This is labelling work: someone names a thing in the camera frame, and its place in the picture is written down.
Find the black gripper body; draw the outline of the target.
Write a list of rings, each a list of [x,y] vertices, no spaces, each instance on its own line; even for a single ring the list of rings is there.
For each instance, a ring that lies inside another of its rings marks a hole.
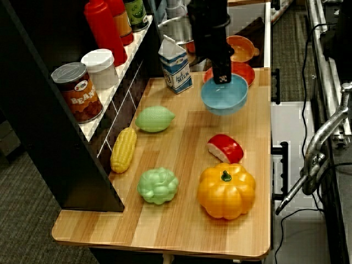
[[[197,65],[209,59],[216,68],[230,69],[230,57],[234,54],[233,48],[227,44],[226,27],[229,23],[218,25],[193,23],[192,37],[195,46],[195,59],[191,65]]]

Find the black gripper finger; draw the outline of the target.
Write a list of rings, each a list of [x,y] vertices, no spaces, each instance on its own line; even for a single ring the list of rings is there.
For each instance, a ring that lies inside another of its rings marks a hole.
[[[231,62],[227,61],[212,61],[212,72],[214,82],[217,85],[227,84],[232,79]]]

